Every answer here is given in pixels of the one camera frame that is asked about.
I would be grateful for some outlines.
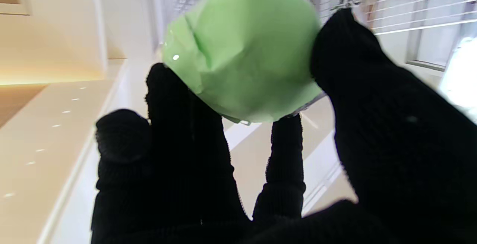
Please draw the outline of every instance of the finger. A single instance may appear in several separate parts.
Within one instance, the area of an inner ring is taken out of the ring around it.
[[[142,231],[154,223],[149,162],[151,131],[146,119],[118,110],[97,122],[100,151],[97,194],[92,216],[93,243],[107,237]]]
[[[157,205],[168,225],[199,224],[198,167],[193,150],[191,101],[187,86],[164,64],[152,66],[146,102],[152,127]]]
[[[146,83],[146,102],[155,146],[160,146],[162,151],[190,152],[192,130],[189,89],[162,63],[152,66]]]
[[[300,218],[303,207],[303,137],[300,116],[273,123],[267,183],[257,197],[254,220],[275,215]]]
[[[193,95],[194,145],[203,195],[203,222],[247,220],[230,164],[222,117]]]

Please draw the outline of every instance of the wrapped object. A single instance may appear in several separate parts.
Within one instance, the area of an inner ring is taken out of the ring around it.
[[[169,25],[163,59],[233,122],[276,121],[321,93],[309,71],[318,30],[307,0],[202,0]]]

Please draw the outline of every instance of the green paper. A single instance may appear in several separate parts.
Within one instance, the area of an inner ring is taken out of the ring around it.
[[[202,0],[167,29],[165,64],[232,120],[276,121],[310,102],[319,30],[307,0]]]

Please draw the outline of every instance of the white wall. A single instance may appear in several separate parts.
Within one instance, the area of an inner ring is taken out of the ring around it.
[[[154,60],[146,0],[102,0],[108,36],[108,57],[127,58],[125,85],[131,102],[128,107],[147,116],[145,78]]]
[[[102,79],[99,0],[29,0],[31,15],[0,15],[0,85]]]

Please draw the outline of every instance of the gloved hand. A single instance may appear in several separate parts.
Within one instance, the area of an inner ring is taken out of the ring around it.
[[[201,222],[247,220],[220,115],[163,64],[146,81],[149,122],[117,110],[97,122],[101,159],[92,242]]]

